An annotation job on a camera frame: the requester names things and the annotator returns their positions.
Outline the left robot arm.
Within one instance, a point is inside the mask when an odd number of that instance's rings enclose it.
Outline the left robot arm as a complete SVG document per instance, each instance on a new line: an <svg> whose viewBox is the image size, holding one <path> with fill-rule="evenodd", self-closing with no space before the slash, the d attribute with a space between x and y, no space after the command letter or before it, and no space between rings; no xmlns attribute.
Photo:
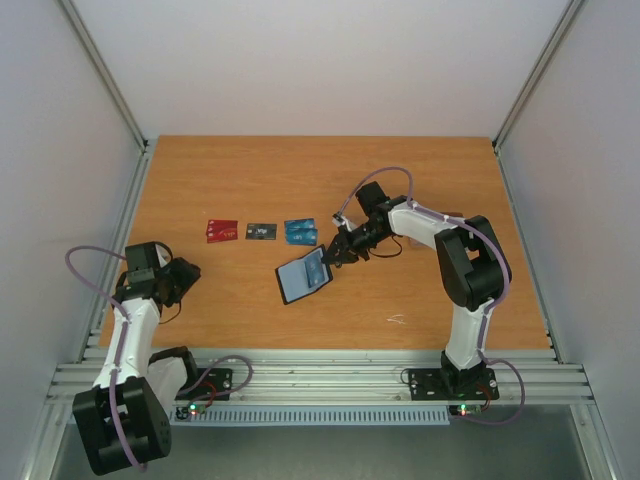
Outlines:
<svg viewBox="0 0 640 480"><path fill-rule="evenodd" d="M91 470L98 476L128 467L145 470L169 455L167 411L189 398L202 375L186 347L151 348L163 309L180 305L200 269L164 243L126 247L126 270L113 294L114 328L103 367L90 389L75 395L74 420Z"/></svg>

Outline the aluminium rail frame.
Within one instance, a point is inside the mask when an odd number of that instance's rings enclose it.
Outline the aluminium rail frame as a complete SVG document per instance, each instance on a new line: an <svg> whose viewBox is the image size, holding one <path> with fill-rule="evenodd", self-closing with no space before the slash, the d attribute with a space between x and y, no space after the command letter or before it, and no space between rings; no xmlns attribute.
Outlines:
<svg viewBox="0 0 640 480"><path fill-rule="evenodd" d="M405 405L411 368L435 368L435 350L248 349L254 375L231 397L236 405ZM580 364L561 363L553 350L494 350L506 360L494 371L500 405L591 404L589 381Z"/></svg>

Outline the black credit card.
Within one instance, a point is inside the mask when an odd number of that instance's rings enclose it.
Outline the black credit card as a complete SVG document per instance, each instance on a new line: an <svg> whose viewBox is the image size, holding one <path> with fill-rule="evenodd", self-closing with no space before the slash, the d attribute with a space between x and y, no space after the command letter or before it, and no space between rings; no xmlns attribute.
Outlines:
<svg viewBox="0 0 640 480"><path fill-rule="evenodd" d="M275 240L277 237L277 225L265 223L248 223L246 228L246 240Z"/></svg>

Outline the black leather card holder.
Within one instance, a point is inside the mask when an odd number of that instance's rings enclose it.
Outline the black leather card holder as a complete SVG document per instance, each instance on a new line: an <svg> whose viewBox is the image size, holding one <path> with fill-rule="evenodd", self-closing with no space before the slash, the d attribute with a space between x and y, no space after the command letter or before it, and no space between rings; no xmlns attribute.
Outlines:
<svg viewBox="0 0 640 480"><path fill-rule="evenodd" d="M326 251L324 245L320 245L312 251L316 249L321 249L324 256L324 253ZM303 264L303 259L306 255L292 260L275 269L278 288L284 305L289 305L305 297L315 294L333 280L333 274L330 267L324 264L327 275L326 282L316 289L310 289L307 284L307 278Z"/></svg>

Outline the circuit board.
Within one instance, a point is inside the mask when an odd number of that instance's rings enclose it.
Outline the circuit board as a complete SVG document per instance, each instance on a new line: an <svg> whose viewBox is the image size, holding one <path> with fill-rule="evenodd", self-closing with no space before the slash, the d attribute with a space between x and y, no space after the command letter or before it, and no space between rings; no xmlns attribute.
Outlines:
<svg viewBox="0 0 640 480"><path fill-rule="evenodd" d="M483 405L462 403L450 405L449 414L456 417L469 417L481 414L484 409L485 407Z"/></svg>
<svg viewBox="0 0 640 480"><path fill-rule="evenodd" d="M174 418L177 421L187 421L198 417L207 411L205 405L190 404L189 406L177 407L174 412Z"/></svg>

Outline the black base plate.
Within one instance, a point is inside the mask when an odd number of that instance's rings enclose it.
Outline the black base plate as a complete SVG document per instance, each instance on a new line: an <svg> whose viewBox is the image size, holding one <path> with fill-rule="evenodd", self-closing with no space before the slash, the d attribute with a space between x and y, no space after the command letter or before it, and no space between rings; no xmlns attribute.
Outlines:
<svg viewBox="0 0 640 480"><path fill-rule="evenodd" d="M180 401L208 401L213 393L214 400L228 401L229 390L233 387L233 370L230 368L214 368L204 380L193 390L186 394L178 394Z"/></svg>
<svg viewBox="0 0 640 480"><path fill-rule="evenodd" d="M409 369L409 391L413 401L498 400L500 392L493 369L447 372L443 368Z"/></svg>

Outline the right circuit board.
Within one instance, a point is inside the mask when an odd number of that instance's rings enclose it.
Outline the right circuit board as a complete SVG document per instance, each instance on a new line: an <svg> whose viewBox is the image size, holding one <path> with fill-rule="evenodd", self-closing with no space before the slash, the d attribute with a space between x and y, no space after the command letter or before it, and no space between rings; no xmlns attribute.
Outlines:
<svg viewBox="0 0 640 480"><path fill-rule="evenodd" d="M485 407L483 405L462 403L450 405L449 414L456 417L469 417L481 414L484 409Z"/></svg>

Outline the red credit card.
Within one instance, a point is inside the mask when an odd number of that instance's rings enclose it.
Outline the red credit card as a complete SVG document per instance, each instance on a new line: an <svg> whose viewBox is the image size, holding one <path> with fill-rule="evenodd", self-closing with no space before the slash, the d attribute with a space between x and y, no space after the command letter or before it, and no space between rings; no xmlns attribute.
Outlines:
<svg viewBox="0 0 640 480"><path fill-rule="evenodd" d="M217 232L228 228L236 228L238 224L237 220L220 220L210 219L207 223L207 232Z"/></svg>
<svg viewBox="0 0 640 480"><path fill-rule="evenodd" d="M235 226L224 228L212 228L207 231L206 239L208 243L220 243L238 239L238 232Z"/></svg>

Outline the left circuit board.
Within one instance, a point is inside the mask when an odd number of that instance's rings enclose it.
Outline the left circuit board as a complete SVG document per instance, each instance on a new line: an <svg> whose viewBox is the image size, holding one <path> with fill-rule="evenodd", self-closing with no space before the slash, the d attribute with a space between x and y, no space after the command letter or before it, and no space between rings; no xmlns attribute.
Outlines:
<svg viewBox="0 0 640 480"><path fill-rule="evenodd" d="M190 404L189 406L177 407L174 412L174 418L177 421L187 421L198 417L207 411L205 405Z"/></svg>

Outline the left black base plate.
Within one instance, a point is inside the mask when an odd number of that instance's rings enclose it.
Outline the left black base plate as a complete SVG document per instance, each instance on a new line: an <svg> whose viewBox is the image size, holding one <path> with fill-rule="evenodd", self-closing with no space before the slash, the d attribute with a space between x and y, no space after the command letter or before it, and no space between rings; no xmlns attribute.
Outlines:
<svg viewBox="0 0 640 480"><path fill-rule="evenodd" d="M228 401L229 390L233 387L233 370L230 368L214 368L204 380L193 390L186 394L178 394L180 401L208 401L213 393L214 400Z"/></svg>

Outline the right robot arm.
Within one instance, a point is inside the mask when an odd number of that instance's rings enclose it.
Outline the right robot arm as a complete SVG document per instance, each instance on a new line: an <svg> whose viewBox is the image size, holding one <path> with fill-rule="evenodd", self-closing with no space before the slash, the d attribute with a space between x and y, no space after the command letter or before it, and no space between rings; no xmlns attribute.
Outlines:
<svg viewBox="0 0 640 480"><path fill-rule="evenodd" d="M511 283L510 267L490 222L483 216L465 219L433 211L404 195L390 198L377 182L361 184L352 195L367 221L357 226L342 211L335 213L338 233L323 262L340 267L367 261L380 242L393 236L433 249L453 303L450 338L434 390L450 399L476 390L488 373L484 350L490 318Z"/></svg>

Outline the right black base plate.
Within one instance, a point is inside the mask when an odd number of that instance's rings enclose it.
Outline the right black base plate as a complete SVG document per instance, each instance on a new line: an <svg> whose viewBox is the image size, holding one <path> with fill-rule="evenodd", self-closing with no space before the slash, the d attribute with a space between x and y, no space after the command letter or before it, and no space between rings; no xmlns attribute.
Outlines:
<svg viewBox="0 0 640 480"><path fill-rule="evenodd" d="M447 372L443 368L409 369L409 391L413 401L498 400L500 392L493 369Z"/></svg>

